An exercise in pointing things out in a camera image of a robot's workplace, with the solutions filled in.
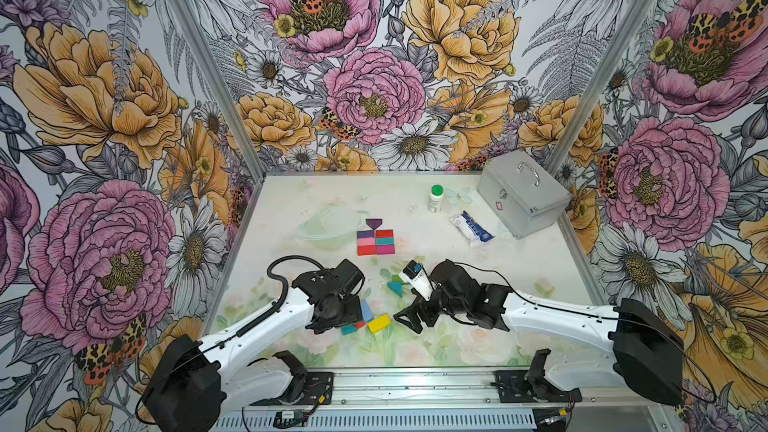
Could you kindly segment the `teal triangle cluster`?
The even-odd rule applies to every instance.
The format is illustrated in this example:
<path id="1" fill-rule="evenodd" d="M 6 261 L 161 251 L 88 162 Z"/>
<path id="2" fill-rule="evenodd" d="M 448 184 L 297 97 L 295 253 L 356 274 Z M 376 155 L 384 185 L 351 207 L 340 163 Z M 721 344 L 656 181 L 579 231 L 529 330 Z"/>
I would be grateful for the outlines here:
<path id="1" fill-rule="evenodd" d="M 355 325 L 347 325 L 341 328 L 341 333 L 343 336 L 347 336 L 355 333 L 357 330 L 358 328 Z"/>

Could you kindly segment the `magenta rectangular block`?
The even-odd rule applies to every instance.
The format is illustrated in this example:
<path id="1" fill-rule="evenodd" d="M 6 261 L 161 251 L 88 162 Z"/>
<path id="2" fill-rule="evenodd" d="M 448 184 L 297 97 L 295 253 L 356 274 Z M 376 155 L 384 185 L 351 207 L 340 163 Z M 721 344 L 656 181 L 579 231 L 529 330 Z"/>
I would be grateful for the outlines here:
<path id="1" fill-rule="evenodd" d="M 376 246 L 376 254 L 377 255 L 393 255 L 396 253 L 395 246 L 393 244 L 386 244 L 386 245 L 377 245 Z"/>

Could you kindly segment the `pink rectangular block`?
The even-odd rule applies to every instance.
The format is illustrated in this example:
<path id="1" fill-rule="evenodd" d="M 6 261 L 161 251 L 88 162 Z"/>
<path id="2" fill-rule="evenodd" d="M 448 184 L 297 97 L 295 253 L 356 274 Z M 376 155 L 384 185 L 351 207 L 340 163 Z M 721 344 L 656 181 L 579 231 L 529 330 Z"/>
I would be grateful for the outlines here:
<path id="1" fill-rule="evenodd" d="M 376 239 L 374 237 L 359 237 L 357 239 L 357 245 L 361 247 L 375 246 Z"/>

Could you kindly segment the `purple triangular block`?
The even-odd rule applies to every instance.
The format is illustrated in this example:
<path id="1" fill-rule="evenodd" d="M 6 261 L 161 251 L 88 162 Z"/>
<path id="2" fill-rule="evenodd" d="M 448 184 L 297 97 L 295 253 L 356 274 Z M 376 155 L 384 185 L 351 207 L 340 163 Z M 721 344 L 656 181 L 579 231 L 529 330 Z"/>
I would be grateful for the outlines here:
<path id="1" fill-rule="evenodd" d="M 383 220 L 380 218 L 368 218 L 366 220 L 366 224 L 371 230 L 377 230 L 382 225 L 382 223 Z"/>

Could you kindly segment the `teal triangular block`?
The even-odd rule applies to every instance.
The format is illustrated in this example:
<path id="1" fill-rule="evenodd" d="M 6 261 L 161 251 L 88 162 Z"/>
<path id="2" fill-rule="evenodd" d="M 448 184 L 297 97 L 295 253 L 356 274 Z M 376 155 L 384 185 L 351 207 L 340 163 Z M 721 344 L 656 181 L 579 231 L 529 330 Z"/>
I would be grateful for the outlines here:
<path id="1" fill-rule="evenodd" d="M 389 290 L 391 290 L 393 293 L 395 293 L 398 297 L 403 296 L 403 284 L 401 282 L 388 282 L 387 287 Z"/>

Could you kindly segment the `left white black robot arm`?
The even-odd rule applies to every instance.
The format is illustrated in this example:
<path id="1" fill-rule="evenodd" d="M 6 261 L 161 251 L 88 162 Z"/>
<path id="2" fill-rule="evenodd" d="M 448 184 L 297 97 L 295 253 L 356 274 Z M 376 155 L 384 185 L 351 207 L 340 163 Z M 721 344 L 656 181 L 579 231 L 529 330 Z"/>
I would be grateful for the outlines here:
<path id="1" fill-rule="evenodd" d="M 326 268 L 287 255 L 266 275 L 281 285 L 276 300 L 218 333 L 184 334 L 167 346 L 138 404 L 149 415 L 145 424 L 208 431 L 223 413 L 285 396 L 301 386 L 303 366 L 286 351 L 268 359 L 263 351 L 294 330 L 320 335 L 362 319 L 365 275 L 347 259 Z"/>

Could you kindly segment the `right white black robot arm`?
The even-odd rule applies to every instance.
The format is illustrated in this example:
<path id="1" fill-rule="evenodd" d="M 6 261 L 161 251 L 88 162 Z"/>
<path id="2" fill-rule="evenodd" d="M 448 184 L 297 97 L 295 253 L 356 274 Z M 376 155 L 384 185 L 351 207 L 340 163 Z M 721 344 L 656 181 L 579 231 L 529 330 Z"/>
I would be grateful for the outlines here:
<path id="1" fill-rule="evenodd" d="M 415 294 L 394 318 L 415 333 L 441 316 L 462 325 L 505 332 L 532 331 L 576 341 L 599 351 L 592 360 L 551 358 L 538 350 L 526 373 L 546 401 L 577 400 L 583 387 L 626 386 L 652 402 L 677 406 L 683 398 L 683 342 L 642 302 L 582 306 L 519 292 L 508 282 L 481 284 L 469 265 L 444 260 L 432 271 L 410 261 L 400 274 Z"/>

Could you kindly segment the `light blue block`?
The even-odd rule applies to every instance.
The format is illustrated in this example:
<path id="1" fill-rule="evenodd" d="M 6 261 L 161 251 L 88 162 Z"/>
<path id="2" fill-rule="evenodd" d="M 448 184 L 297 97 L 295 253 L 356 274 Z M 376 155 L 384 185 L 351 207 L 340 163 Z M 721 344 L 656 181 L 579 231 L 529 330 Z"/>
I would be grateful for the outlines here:
<path id="1" fill-rule="evenodd" d="M 365 322 L 371 322 L 374 319 L 374 314 L 366 300 L 361 301 L 361 311 Z"/>

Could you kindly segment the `yellow block lower cluster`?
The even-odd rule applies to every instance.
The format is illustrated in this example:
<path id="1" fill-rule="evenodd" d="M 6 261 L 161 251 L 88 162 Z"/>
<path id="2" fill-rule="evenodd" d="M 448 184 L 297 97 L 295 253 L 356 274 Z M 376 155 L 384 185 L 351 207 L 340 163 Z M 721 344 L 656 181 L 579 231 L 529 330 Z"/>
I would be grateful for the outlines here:
<path id="1" fill-rule="evenodd" d="M 367 328 L 372 334 L 378 334 L 391 326 L 391 319 L 388 314 L 375 317 L 367 323 Z"/>

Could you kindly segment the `blue white plastic packet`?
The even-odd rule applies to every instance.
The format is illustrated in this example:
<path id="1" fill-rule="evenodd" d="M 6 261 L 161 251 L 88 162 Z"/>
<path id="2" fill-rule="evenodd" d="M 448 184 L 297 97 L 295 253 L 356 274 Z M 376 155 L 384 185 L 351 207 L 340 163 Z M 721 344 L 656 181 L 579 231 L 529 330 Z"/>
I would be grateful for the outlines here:
<path id="1" fill-rule="evenodd" d="M 472 247 L 488 243 L 494 239 L 494 236 L 466 211 L 452 216 L 450 222 L 468 240 Z"/>

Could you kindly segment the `white bottle green cap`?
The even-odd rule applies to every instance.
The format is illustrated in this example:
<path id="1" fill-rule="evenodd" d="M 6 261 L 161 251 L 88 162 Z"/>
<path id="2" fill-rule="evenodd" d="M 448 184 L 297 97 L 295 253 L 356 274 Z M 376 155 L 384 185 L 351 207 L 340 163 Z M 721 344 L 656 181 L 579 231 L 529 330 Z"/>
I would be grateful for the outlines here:
<path id="1" fill-rule="evenodd" d="M 439 184 L 435 184 L 430 188 L 427 204 L 430 212 L 437 213 L 440 211 L 444 193 L 444 187 Z"/>

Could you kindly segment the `small green circuit board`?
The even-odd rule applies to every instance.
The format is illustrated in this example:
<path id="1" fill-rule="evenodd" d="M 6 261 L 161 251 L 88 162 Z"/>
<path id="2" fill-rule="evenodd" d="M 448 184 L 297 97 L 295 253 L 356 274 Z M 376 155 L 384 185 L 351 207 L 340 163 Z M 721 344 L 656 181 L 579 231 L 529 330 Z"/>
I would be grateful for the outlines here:
<path id="1" fill-rule="evenodd" d="M 278 411 L 275 415 L 273 427 L 276 429 L 286 429 L 294 427 L 303 420 L 303 413 L 295 410 Z"/>

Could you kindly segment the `silver metal case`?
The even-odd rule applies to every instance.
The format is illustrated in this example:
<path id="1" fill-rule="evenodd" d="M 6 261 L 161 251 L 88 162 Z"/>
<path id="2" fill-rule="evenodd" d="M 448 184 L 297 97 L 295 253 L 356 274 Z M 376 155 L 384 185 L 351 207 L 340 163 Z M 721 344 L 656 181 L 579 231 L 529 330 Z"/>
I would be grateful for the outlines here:
<path id="1" fill-rule="evenodd" d="M 516 238 L 552 225 L 572 195 L 521 150 L 489 159 L 477 190 Z"/>

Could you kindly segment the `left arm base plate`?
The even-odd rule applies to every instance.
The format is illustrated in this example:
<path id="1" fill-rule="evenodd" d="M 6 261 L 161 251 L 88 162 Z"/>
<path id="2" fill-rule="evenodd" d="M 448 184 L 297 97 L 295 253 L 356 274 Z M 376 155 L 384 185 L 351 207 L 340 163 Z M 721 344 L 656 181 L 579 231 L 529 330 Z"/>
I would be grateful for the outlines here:
<path id="1" fill-rule="evenodd" d="M 308 372 L 303 376 L 303 381 L 293 379 L 282 396 L 256 402 L 256 405 L 329 405 L 332 402 L 334 379 L 333 372 Z"/>

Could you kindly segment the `aluminium front rail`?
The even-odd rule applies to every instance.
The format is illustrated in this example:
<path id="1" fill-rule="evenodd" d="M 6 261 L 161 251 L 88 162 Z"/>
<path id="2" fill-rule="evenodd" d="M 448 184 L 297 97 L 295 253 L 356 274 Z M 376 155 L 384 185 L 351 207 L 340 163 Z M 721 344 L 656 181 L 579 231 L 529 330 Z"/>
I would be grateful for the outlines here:
<path id="1" fill-rule="evenodd" d="M 331 400 L 319 412 L 501 407 L 494 367 L 331 368 Z"/>

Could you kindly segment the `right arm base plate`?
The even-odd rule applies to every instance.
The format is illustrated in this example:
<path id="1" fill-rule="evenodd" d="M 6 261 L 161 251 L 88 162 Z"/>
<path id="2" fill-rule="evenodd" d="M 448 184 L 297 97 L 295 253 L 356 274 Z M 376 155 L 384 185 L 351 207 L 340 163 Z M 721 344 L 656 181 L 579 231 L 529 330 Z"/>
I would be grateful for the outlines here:
<path id="1" fill-rule="evenodd" d="M 501 403 L 574 404 L 583 400 L 579 388 L 561 390 L 542 371 L 498 370 L 494 372 L 490 385 L 496 390 Z"/>

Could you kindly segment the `right aluminium frame post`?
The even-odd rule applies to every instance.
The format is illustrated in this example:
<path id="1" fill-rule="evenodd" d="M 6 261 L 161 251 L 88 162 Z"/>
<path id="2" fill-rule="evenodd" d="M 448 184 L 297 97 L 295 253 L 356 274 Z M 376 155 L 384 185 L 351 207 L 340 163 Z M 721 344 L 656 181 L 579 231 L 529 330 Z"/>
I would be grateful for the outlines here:
<path id="1" fill-rule="evenodd" d="M 563 135 L 558 139 L 548 157 L 546 170 L 552 176 L 555 175 L 564 159 L 569 156 L 576 139 L 598 103 L 603 87 L 618 67 L 620 54 L 629 47 L 631 39 L 639 30 L 648 12 L 655 7 L 656 1 L 632 0 L 630 2 L 626 16 L 618 24 L 613 38 L 598 62 L 593 77 L 581 95 L 579 104 L 564 129 Z"/>

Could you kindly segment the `aluminium frame post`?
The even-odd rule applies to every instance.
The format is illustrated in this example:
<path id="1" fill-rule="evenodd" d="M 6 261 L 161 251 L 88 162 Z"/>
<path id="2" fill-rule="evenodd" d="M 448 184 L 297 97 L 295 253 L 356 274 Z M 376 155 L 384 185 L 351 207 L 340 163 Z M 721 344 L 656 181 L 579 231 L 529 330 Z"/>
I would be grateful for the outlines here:
<path id="1" fill-rule="evenodd" d="M 224 118 L 230 126 L 230 130 L 251 176 L 254 178 L 255 183 L 261 186 L 266 172 L 245 129 L 244 123 L 236 110 L 235 100 L 209 48 L 201 24 L 194 17 L 188 0 L 166 0 L 166 2 L 178 20 L 180 31 L 183 33 L 192 54 L 201 68 L 203 77 L 210 86 L 213 99 L 219 105 Z"/>
<path id="2" fill-rule="evenodd" d="M 593 77 L 581 95 L 579 104 L 564 129 L 563 135 L 558 139 L 548 157 L 546 170 L 552 176 L 555 175 L 564 159 L 569 156 L 576 139 L 598 103 L 603 87 L 618 67 L 620 54 L 629 47 L 631 39 L 639 30 L 648 12 L 655 7 L 656 1 L 632 0 L 630 2 L 626 16 L 618 24 L 613 38 L 598 62 Z"/>

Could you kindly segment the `left aluminium frame post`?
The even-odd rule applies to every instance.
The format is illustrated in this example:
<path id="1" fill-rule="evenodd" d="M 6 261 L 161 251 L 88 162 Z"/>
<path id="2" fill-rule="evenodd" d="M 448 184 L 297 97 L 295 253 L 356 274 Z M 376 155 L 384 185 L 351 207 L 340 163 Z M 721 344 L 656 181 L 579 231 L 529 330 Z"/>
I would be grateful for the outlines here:
<path id="1" fill-rule="evenodd" d="M 213 99 L 219 105 L 224 118 L 230 126 L 230 130 L 251 176 L 254 178 L 255 183 L 261 186 L 266 172 L 245 129 L 244 123 L 236 110 L 235 100 L 209 48 L 201 24 L 194 17 L 188 0 L 166 0 L 166 2 L 178 20 L 180 31 L 183 33 L 192 54 L 201 68 L 203 77 L 210 86 Z"/>

